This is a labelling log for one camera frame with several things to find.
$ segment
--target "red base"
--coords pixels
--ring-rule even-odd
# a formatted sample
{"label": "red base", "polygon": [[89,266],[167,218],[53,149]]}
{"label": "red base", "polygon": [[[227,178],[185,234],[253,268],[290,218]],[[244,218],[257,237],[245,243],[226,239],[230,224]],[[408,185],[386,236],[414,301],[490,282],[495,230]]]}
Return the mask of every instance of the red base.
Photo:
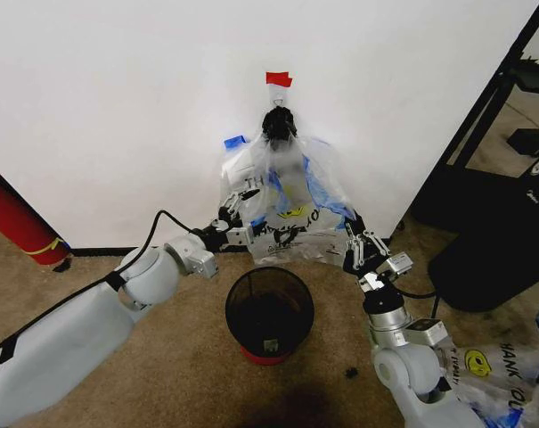
{"label": "red base", "polygon": [[253,355],[251,352],[249,352],[243,347],[241,347],[241,353],[245,355],[248,359],[253,361],[255,364],[259,364],[260,366],[275,366],[277,364],[281,364],[290,355],[290,352],[288,352],[285,355],[281,355],[280,357],[258,357],[257,355]]}

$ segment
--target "wastebasket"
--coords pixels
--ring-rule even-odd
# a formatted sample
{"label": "wastebasket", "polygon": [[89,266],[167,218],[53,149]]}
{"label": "wastebasket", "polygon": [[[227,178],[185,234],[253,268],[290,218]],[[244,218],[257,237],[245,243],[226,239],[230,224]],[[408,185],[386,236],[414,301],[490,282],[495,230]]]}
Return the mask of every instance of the wastebasket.
{"label": "wastebasket", "polygon": [[270,366],[284,361],[308,336],[314,304],[298,276],[281,267],[259,267],[233,285],[225,319],[241,352]]}

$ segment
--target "plastic bag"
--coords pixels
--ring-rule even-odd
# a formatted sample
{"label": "plastic bag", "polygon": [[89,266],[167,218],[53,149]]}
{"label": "plastic bag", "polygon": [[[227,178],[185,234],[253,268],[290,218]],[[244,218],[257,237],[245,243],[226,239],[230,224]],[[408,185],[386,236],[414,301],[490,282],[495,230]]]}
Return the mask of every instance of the plastic bag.
{"label": "plastic bag", "polygon": [[445,377],[489,428],[539,427],[539,349],[502,343],[438,349]]}
{"label": "plastic bag", "polygon": [[355,218],[336,175],[336,153],[316,138],[297,135],[292,113],[277,106],[263,132],[247,143],[225,142],[222,197],[255,186],[259,193],[239,208],[256,226],[249,251],[256,263],[314,259],[342,265],[345,218]]}

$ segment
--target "floor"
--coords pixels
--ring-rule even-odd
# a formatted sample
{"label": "floor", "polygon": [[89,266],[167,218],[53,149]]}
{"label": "floor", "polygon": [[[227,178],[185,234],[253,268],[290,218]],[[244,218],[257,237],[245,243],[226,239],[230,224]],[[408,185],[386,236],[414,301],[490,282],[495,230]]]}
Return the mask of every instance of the floor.
{"label": "floor", "polygon": [[[527,167],[531,160],[516,155],[504,138],[516,128],[539,124],[539,101],[533,97],[539,95],[513,94],[512,107],[503,109],[472,168],[517,175]],[[406,228],[395,232],[391,248],[408,252],[414,269],[398,284],[428,292],[427,263],[453,235],[409,216],[404,221]],[[112,257],[75,258],[70,270],[58,274],[0,235],[0,341],[118,263]],[[63,401],[14,426],[403,426],[373,373],[363,298],[352,276],[333,266],[289,264],[313,294],[314,327],[285,363],[255,366],[240,354],[224,315],[230,287],[253,264],[246,254],[222,254],[218,263],[220,273],[212,280],[185,278],[175,298],[157,306],[130,340]],[[407,301],[416,317],[428,316],[430,307],[429,300]],[[539,284],[489,313],[458,312],[442,302],[438,315],[460,346],[505,340],[532,345],[539,343],[538,307]],[[358,375],[348,379],[350,367]]]}

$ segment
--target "small black debris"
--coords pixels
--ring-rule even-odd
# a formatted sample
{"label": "small black debris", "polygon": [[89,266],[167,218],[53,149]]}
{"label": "small black debris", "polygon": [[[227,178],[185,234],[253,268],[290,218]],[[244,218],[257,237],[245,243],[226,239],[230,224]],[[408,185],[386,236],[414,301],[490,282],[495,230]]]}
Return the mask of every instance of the small black debris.
{"label": "small black debris", "polygon": [[345,372],[344,372],[344,376],[346,376],[347,379],[352,379],[354,377],[357,377],[358,376],[358,369],[356,367],[347,368],[347,370],[345,370]]}
{"label": "small black debris", "polygon": [[57,265],[53,268],[53,272],[57,272],[60,274],[61,272],[65,272],[67,269],[71,267],[71,259],[67,257],[60,265]]}

